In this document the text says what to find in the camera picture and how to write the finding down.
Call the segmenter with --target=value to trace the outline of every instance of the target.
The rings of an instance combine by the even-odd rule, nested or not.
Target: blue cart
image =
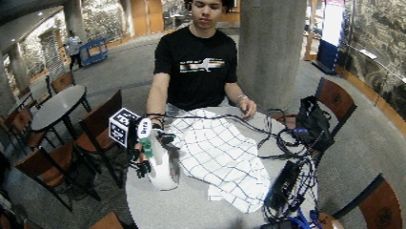
[[[108,56],[108,48],[106,43],[106,37],[99,38],[84,44],[79,48],[82,63],[84,66],[91,65],[96,61],[106,59]]]

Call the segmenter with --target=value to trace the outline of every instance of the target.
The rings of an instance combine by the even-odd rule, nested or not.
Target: man's hand
[[[256,115],[257,104],[248,96],[239,97],[237,106],[241,110],[243,117],[253,117]]]

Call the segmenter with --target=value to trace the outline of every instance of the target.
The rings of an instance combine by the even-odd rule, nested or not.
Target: man's arm
[[[148,114],[164,114],[167,110],[168,86],[171,77],[167,73],[158,73],[152,79],[148,99]],[[163,125],[163,117],[151,115],[152,123]]]
[[[237,83],[227,83],[225,91],[229,100],[236,104],[243,112],[243,117],[255,116],[257,112],[257,104],[243,93],[243,90]]]

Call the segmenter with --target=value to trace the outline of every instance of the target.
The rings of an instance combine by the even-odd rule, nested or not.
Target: bracelet
[[[237,97],[237,101],[240,101],[240,100],[244,99],[244,98],[249,98],[249,96],[245,95],[245,94],[240,95],[240,96]]]

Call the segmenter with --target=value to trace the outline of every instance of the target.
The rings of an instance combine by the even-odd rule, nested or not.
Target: ceiling
[[[68,1],[0,0],[0,52],[3,54]]]

